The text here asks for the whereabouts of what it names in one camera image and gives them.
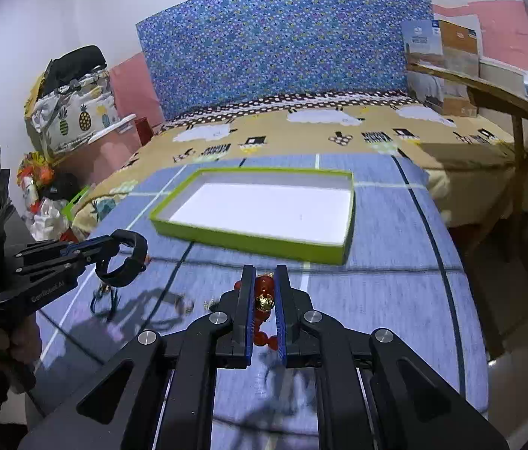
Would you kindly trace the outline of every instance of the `green pineapple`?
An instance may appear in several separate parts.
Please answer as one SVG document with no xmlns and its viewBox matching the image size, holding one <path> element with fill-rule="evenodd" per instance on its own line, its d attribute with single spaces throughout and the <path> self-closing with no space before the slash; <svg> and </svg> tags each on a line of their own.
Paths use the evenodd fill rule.
<svg viewBox="0 0 528 450">
<path fill-rule="evenodd" d="M 68 116 L 68 111 L 66 108 L 62 107 L 58 111 L 58 117 L 60 118 L 60 133 L 62 135 L 68 135 L 68 122 L 66 117 Z"/>
<path fill-rule="evenodd" d="M 83 132 L 91 128 L 91 115 L 87 112 L 86 105 L 80 105 L 79 126 Z"/>
</svg>

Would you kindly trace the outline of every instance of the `floor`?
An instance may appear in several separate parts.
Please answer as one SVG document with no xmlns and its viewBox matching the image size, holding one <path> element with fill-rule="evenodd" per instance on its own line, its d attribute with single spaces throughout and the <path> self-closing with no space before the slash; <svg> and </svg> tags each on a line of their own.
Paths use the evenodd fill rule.
<svg viewBox="0 0 528 450">
<path fill-rule="evenodd" d="M 520 261 L 506 262 L 491 238 L 473 258 L 480 288 L 503 332 L 528 311 L 528 276 Z M 518 450 L 528 439 L 528 323 L 505 343 L 506 354 L 489 364 L 489 421 Z M 10 394 L 0 421 L 23 422 L 24 398 Z"/>
</svg>

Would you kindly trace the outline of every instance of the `wooden table leg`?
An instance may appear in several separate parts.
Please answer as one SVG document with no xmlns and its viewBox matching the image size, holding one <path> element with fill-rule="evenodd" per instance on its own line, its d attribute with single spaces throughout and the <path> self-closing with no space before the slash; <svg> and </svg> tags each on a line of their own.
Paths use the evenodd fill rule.
<svg viewBox="0 0 528 450">
<path fill-rule="evenodd" d="M 521 171 L 524 161 L 524 130 L 522 119 L 512 115 L 514 131 L 515 172 L 512 184 L 512 216 L 510 218 L 510 240 L 508 254 L 510 258 L 517 257 L 520 252 L 520 224 L 522 220 L 522 199 L 524 197 L 524 182 L 526 174 Z"/>
<path fill-rule="evenodd" d="M 466 247 L 464 255 L 471 255 L 471 253 L 479 246 L 486 236 L 491 232 L 495 224 L 503 216 L 503 212 L 512 200 L 512 190 L 515 184 L 520 182 L 524 184 L 528 175 L 528 153 L 521 163 L 519 170 L 515 171 L 514 177 L 506 184 L 506 187 L 501 191 L 500 195 L 485 214 L 485 219 L 481 223 L 478 231 L 470 240 L 470 243 Z"/>
</svg>

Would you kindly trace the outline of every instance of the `metal bolt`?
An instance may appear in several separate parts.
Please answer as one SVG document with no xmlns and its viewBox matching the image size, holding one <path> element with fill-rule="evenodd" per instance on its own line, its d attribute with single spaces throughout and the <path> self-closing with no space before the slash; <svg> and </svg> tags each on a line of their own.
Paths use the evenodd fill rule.
<svg viewBox="0 0 528 450">
<path fill-rule="evenodd" d="M 224 323 L 228 319 L 229 319 L 229 317 L 227 316 L 227 314 L 225 312 L 222 312 L 222 311 L 217 311 L 217 312 L 212 313 L 210 315 L 210 321 L 213 324 L 221 324 L 221 323 Z"/>
<path fill-rule="evenodd" d="M 322 313 L 315 309 L 311 309 L 310 311 L 305 312 L 304 318 L 308 323 L 318 323 L 322 320 Z"/>
<path fill-rule="evenodd" d="M 393 332 L 391 330 L 387 330 L 386 328 L 377 330 L 377 332 L 374 333 L 374 336 L 376 336 L 380 343 L 389 343 L 393 340 Z"/>
<path fill-rule="evenodd" d="M 154 343 L 158 337 L 154 332 L 151 330 L 145 330 L 145 332 L 139 333 L 139 336 L 137 336 L 137 341 L 141 345 L 149 345 L 151 343 Z"/>
</svg>

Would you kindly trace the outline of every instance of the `headboard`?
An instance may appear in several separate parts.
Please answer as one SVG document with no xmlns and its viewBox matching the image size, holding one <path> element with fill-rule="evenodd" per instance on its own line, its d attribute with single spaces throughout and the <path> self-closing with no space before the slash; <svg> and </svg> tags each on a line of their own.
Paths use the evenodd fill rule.
<svg viewBox="0 0 528 450">
<path fill-rule="evenodd" d="M 406 90 L 431 0 L 189 0 L 137 24 L 166 119 L 280 93 Z"/>
</svg>

